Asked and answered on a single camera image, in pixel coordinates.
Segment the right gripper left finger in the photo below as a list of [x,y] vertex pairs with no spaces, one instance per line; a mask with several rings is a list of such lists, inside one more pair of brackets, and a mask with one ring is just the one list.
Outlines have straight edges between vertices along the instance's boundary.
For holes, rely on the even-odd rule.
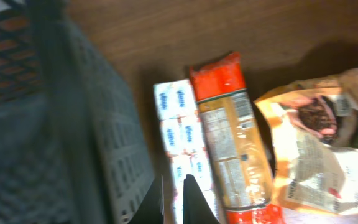
[[154,179],[139,209],[128,224],[164,224],[163,177]]

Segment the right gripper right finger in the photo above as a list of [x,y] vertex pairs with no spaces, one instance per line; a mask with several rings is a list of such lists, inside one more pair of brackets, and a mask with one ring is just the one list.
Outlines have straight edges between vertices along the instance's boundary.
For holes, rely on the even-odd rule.
[[183,224],[219,224],[195,177],[187,174],[183,185]]

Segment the orange biscuit packet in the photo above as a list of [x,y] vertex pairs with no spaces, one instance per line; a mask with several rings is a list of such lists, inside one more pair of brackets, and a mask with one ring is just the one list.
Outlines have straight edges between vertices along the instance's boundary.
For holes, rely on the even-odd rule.
[[231,52],[190,69],[199,115],[228,223],[284,223],[273,175],[241,70]]

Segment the tissue multipack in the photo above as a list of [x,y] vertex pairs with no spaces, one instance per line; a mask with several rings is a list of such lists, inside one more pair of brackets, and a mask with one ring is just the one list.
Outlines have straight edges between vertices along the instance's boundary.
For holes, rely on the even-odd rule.
[[218,200],[190,81],[184,79],[155,84],[154,99],[172,174],[175,223],[183,222],[183,186],[188,174],[195,177],[209,209],[218,218]]

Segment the grey plastic shopping basket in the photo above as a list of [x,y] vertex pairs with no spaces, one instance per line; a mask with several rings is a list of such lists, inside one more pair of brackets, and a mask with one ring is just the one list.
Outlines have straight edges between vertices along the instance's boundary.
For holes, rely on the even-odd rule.
[[0,1],[0,223],[129,223],[155,179],[129,85],[65,1]]

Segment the orange coffee sachet bag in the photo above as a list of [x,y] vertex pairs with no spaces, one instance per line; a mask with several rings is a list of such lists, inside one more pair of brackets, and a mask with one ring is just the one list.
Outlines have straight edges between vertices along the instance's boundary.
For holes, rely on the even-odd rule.
[[272,202],[300,212],[358,214],[358,68],[295,81],[255,104],[276,160]]

